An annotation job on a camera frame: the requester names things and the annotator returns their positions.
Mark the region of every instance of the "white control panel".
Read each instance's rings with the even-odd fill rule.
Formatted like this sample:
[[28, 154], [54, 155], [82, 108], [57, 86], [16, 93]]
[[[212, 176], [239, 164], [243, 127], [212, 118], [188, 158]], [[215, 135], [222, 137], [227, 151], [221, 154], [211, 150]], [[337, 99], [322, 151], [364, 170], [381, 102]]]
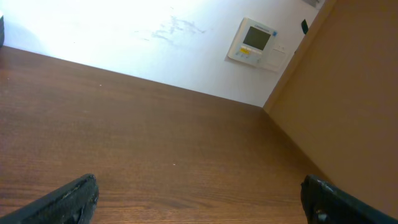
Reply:
[[245, 17], [228, 51], [228, 57], [256, 67], [267, 68], [268, 63], [276, 63], [266, 61], [271, 53], [277, 54], [273, 51], [276, 36], [276, 30]]

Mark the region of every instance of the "brown wooden surface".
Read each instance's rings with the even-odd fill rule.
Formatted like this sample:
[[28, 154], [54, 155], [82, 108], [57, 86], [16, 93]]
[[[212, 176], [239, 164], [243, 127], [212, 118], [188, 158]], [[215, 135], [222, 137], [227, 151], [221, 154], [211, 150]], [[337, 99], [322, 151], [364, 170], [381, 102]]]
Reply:
[[93, 173], [93, 223], [306, 223], [316, 172], [260, 107], [8, 47], [0, 155], [0, 216]]

